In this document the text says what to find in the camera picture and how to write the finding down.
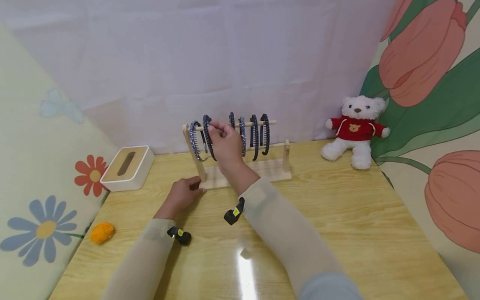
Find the wooden table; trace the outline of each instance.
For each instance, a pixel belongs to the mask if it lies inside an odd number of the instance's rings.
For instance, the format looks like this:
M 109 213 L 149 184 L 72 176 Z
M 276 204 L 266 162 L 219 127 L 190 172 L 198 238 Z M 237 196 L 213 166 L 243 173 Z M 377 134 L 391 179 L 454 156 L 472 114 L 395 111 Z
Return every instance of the wooden table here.
M 318 228 L 365 299 L 467 299 L 381 171 L 353 170 L 350 152 L 325 161 L 325 143 L 292 144 L 293 180 L 274 185 Z M 157 156 L 143 188 L 111 193 L 93 226 L 108 221 L 117 233 L 102 246 L 83 240 L 50 299 L 99 299 L 172 182 L 194 175 L 189 153 Z M 236 203 L 230 188 L 209 191 L 177 221 L 192 243 L 174 244 L 156 299 L 293 298 L 283 267 L 245 219 L 223 220 Z

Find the left hand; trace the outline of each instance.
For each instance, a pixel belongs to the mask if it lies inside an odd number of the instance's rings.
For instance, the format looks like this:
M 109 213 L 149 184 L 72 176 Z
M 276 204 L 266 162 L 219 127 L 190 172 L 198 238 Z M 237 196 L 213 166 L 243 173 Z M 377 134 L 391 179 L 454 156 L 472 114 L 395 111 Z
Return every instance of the left hand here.
M 159 208 L 154 218 L 173 220 L 178 212 L 187 208 L 195 199 L 200 198 L 206 190 L 199 189 L 200 177 L 183 178 L 172 184 L 167 198 Z

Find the green stem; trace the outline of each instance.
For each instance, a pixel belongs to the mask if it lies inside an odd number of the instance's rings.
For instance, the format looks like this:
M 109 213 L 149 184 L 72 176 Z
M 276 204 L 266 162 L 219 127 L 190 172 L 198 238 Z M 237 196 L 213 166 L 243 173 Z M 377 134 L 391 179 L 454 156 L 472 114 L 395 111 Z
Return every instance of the green stem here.
M 76 237 L 76 238 L 79 238 L 79 239 L 83 239 L 85 236 L 84 235 L 81 235 L 81 234 L 75 234 L 75 233 L 65 233 L 66 235 L 69 235 L 71 237 Z
M 467 25 L 473 19 L 473 16 L 477 13 L 479 8 L 480 8 L 480 0 L 475 0 L 467 12 Z
M 419 163 L 416 160 L 405 158 L 405 157 L 383 156 L 383 157 L 377 157 L 375 159 L 375 162 L 376 163 L 392 162 L 392 163 L 406 164 L 419 169 L 420 171 L 424 172 L 427 175 L 430 174 L 430 171 L 432 170 L 431 168 L 427 167 L 423 163 Z

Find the red sweater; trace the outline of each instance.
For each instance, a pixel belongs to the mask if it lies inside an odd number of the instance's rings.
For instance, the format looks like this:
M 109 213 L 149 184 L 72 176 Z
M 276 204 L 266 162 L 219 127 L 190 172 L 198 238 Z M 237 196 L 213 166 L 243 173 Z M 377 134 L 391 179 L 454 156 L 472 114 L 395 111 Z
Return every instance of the red sweater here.
M 331 120 L 337 137 L 347 141 L 369 141 L 374 135 L 382 137 L 382 131 L 386 128 L 375 123 L 375 120 L 353 119 L 347 116 Z

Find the beige sleeve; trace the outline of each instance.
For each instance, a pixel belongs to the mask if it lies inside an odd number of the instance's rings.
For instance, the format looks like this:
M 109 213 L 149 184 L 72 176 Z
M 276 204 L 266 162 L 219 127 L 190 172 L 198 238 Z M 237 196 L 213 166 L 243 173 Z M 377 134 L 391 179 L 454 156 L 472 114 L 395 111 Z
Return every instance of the beige sleeve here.
M 163 274 L 174 239 L 175 222 L 152 219 L 133 244 L 105 289 L 103 300 L 151 300 Z
M 245 218 L 285 267 L 297 298 L 314 275 L 343 274 L 315 227 L 268 180 L 259 179 L 241 197 Z

